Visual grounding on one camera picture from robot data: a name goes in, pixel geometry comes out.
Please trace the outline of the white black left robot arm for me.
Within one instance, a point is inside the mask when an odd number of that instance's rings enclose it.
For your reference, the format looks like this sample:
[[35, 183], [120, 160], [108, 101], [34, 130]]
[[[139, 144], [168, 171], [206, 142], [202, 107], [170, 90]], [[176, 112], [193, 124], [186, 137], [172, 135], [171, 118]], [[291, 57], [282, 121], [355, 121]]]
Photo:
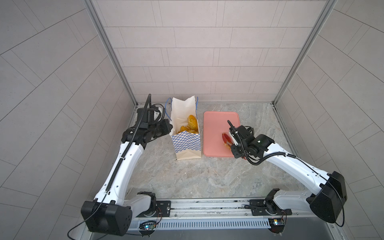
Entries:
[[152, 216], [157, 212], [154, 193], [139, 192], [127, 200], [126, 192], [147, 143], [168, 135], [172, 128], [170, 121], [163, 119], [153, 125], [141, 123], [138, 128], [133, 126], [123, 133], [117, 159], [104, 185], [94, 200], [85, 201], [81, 207], [81, 214], [90, 232], [123, 236], [133, 218], [141, 214]]

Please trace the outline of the sesame oval bread roll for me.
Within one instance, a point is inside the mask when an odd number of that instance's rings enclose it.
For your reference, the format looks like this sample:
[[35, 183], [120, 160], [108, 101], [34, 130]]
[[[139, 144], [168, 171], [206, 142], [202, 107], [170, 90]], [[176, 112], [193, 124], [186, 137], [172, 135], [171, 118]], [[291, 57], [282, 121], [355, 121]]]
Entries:
[[188, 116], [188, 126], [191, 128], [191, 130], [194, 130], [194, 131], [198, 130], [198, 121], [195, 116], [193, 115]]

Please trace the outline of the red silicone steel tongs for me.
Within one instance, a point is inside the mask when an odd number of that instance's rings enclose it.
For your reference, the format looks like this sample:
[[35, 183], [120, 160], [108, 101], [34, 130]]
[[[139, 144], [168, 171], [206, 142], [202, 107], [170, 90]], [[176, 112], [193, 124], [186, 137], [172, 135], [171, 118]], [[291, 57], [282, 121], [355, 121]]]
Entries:
[[224, 143], [229, 143], [231, 146], [234, 144], [232, 138], [227, 133], [222, 133], [222, 139]]

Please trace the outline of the blue checkered paper bag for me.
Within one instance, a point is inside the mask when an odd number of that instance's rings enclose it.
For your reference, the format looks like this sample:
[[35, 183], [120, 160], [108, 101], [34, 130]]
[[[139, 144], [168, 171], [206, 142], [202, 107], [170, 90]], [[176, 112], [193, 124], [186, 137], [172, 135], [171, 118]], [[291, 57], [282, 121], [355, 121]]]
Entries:
[[188, 126], [188, 116], [197, 116], [198, 98], [192, 96], [186, 100], [169, 98], [166, 101], [165, 114], [173, 125], [170, 132], [177, 160], [200, 159], [202, 157], [201, 131], [198, 134], [179, 133], [181, 126]]

